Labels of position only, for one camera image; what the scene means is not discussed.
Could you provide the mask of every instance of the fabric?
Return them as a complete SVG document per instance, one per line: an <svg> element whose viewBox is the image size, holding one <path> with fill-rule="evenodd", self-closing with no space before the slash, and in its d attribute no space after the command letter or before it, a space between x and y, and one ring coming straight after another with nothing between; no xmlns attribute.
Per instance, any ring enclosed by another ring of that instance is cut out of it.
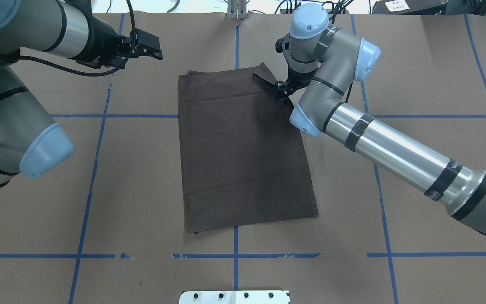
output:
<svg viewBox="0 0 486 304"><path fill-rule="evenodd" d="M264 65L179 77L187 233L318 217L293 105Z"/></svg>

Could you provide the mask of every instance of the sticker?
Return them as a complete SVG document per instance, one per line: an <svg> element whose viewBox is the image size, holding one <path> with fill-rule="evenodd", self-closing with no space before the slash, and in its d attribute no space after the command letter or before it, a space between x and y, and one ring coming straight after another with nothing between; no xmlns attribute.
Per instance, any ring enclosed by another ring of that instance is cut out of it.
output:
<svg viewBox="0 0 486 304"><path fill-rule="evenodd" d="M391 12L393 11L403 11L409 10L410 6L406 4L405 0L395 0L386 2L387 9Z"/></svg>

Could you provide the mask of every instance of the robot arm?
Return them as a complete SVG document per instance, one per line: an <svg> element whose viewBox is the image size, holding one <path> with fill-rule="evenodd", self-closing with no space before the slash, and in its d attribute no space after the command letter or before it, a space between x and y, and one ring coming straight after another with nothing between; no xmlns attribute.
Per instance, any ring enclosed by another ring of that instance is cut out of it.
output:
<svg viewBox="0 0 486 304"><path fill-rule="evenodd" d="M20 172L36 178L73 154L69 137L8 67L21 47L50 52L91 68L115 67L130 57L162 59L159 39L135 29L118 35L95 17L89 0L0 1L0 188Z"/></svg>
<svg viewBox="0 0 486 304"><path fill-rule="evenodd" d="M305 4L295 10L290 32L276 48L289 64L288 80L276 86L277 97L308 85L292 112L292 125L312 136L326 133L486 235L486 171L473 171L341 101L353 80L368 77L380 56L378 47L328 27L324 8Z"/></svg>

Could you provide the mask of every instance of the dark gray cloth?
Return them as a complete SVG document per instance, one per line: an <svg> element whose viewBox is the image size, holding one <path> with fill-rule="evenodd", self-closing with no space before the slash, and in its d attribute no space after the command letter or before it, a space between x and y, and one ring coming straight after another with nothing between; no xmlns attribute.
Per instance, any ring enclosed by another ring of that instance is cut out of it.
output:
<svg viewBox="0 0 486 304"><path fill-rule="evenodd" d="M291 102L258 67L179 76L187 233L318 217Z"/></svg>

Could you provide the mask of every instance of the white bracket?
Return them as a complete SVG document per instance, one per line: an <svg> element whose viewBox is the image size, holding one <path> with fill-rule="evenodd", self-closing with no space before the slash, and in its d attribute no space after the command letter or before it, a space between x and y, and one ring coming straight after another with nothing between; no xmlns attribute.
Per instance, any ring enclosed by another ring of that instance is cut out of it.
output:
<svg viewBox="0 0 486 304"><path fill-rule="evenodd" d="M287 290L184 292L179 304L290 304Z"/></svg>
<svg viewBox="0 0 486 304"><path fill-rule="evenodd" d="M247 19L247 0L227 0L228 19Z"/></svg>

